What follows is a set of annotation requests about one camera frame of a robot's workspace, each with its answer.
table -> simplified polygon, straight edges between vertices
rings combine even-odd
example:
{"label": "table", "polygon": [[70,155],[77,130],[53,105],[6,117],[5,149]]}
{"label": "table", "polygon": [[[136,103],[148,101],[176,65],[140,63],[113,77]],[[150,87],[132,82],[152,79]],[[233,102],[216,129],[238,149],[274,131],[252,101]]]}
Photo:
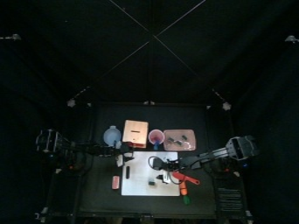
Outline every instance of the table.
{"label": "table", "polygon": [[[193,130],[196,150],[180,151],[178,157],[213,151],[233,137],[228,111],[220,107],[168,104],[144,106],[100,103],[90,108],[74,108],[62,132],[74,142],[92,140],[102,144],[102,133],[108,127],[116,125],[122,133],[125,120],[148,122],[148,130]],[[146,149],[141,151],[150,150],[152,146],[148,144]],[[77,199],[76,208],[69,206],[62,210],[61,207],[52,206],[52,210],[62,210],[72,215],[76,212],[77,216],[92,217],[216,219],[214,181],[202,169],[189,170],[185,174],[200,180],[200,186],[186,184],[190,197],[188,206],[182,204],[182,197],[121,196],[120,189],[110,189],[112,176],[121,177],[121,167],[116,166],[112,157],[93,157],[92,168],[78,181],[81,185],[73,193]]]}

cable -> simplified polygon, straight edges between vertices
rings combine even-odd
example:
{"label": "cable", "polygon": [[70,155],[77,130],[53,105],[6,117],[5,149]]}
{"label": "cable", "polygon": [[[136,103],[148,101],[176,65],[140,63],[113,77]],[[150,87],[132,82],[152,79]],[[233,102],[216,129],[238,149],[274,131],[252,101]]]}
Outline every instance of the cable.
{"label": "cable", "polygon": [[150,156],[150,157],[148,158],[148,160],[146,160],[146,163],[148,163],[149,167],[154,170],[153,166],[152,166],[150,163],[149,163],[150,158],[158,158],[158,157],[156,157],[156,156]]}

small block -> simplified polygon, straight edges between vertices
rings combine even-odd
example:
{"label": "small block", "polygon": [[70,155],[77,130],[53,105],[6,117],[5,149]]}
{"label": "small block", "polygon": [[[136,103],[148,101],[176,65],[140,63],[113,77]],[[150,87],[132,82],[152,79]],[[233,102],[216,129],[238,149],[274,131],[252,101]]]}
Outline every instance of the small block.
{"label": "small block", "polygon": [[112,189],[116,190],[118,188],[118,176],[113,176],[112,178]]}
{"label": "small block", "polygon": [[180,141],[174,141],[180,146],[182,145],[182,143]]}

